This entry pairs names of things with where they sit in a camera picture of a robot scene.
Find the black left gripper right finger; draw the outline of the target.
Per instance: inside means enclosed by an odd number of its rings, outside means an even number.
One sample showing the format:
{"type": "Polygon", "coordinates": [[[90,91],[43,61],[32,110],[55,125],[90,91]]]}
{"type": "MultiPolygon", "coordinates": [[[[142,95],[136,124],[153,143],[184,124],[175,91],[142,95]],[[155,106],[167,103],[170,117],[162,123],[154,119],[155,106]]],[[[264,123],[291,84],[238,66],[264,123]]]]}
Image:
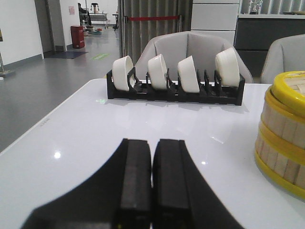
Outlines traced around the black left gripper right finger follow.
{"type": "Polygon", "coordinates": [[[202,177],[183,140],[159,141],[152,176],[153,228],[242,228],[202,177]]]}

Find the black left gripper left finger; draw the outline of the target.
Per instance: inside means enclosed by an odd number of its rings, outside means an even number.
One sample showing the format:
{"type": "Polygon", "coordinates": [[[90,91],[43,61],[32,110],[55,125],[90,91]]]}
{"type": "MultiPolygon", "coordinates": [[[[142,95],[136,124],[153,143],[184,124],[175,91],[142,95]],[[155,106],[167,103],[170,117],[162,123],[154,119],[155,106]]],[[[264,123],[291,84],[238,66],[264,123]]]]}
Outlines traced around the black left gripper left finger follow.
{"type": "Polygon", "coordinates": [[[151,154],[147,141],[123,139],[91,177],[36,208],[24,229],[148,229],[151,154]]]}

